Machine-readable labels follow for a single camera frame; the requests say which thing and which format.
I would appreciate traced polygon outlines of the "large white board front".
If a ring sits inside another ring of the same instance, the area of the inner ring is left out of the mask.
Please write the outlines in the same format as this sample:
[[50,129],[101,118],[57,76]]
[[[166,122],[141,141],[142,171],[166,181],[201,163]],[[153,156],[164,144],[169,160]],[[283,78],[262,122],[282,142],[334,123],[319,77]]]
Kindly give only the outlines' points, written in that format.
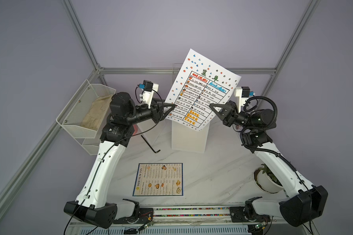
[[172,142],[171,149],[203,154],[206,150],[208,124],[201,131],[195,131],[184,125],[172,122]]

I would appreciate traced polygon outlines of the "dotted table price menu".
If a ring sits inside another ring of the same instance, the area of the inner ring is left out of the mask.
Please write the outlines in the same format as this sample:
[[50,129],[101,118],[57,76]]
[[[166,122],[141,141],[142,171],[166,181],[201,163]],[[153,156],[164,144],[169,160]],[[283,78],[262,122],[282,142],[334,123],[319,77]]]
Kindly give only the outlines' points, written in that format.
[[228,102],[240,79],[190,49],[166,98],[166,103],[176,106],[166,118],[194,131],[203,130],[216,116],[209,105]]

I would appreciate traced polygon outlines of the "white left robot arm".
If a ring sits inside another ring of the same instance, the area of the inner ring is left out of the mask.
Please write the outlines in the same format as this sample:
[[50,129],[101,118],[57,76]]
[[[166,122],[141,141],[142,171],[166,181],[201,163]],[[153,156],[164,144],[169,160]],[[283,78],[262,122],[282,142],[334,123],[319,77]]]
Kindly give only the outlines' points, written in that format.
[[163,121],[175,104],[165,103],[162,98],[150,98],[149,103],[135,105],[129,93],[120,92],[112,96],[110,114],[102,129],[98,154],[79,195],[65,204],[64,212],[71,219],[108,229],[114,221],[140,216],[139,203],[123,199],[109,203],[107,194],[119,159],[124,154],[130,138],[135,136],[134,125],[152,120]]

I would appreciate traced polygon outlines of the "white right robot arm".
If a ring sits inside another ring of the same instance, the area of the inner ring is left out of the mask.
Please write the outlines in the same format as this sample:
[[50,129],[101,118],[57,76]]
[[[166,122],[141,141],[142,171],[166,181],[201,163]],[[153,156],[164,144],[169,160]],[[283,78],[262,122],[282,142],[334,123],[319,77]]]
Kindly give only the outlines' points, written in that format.
[[255,154],[285,191],[283,200],[266,200],[254,197],[245,202],[244,216],[248,221],[263,215],[282,217],[289,225],[298,227],[322,216],[328,198],[323,186],[315,186],[307,180],[277,149],[266,131],[276,127],[277,105],[269,98],[249,98],[239,111],[236,103],[209,105],[223,125],[242,127],[239,138],[242,145]]

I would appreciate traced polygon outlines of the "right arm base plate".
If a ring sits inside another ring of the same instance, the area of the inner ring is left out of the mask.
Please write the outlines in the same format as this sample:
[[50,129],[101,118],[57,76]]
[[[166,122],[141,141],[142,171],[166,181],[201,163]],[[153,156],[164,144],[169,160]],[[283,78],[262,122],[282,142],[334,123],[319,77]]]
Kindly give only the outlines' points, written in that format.
[[229,214],[233,223],[244,222],[265,222],[266,224],[271,221],[268,215],[259,215],[255,212],[252,205],[253,201],[261,199],[261,197],[254,197],[245,202],[244,206],[231,206],[229,207]]

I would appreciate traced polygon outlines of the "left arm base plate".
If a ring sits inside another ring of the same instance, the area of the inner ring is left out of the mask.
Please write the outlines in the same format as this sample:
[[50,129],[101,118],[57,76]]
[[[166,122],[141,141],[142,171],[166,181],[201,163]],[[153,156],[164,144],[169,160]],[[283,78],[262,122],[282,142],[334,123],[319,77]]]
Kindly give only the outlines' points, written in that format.
[[154,217],[153,208],[142,208],[139,202],[123,199],[116,204],[117,213],[112,224],[145,224]]

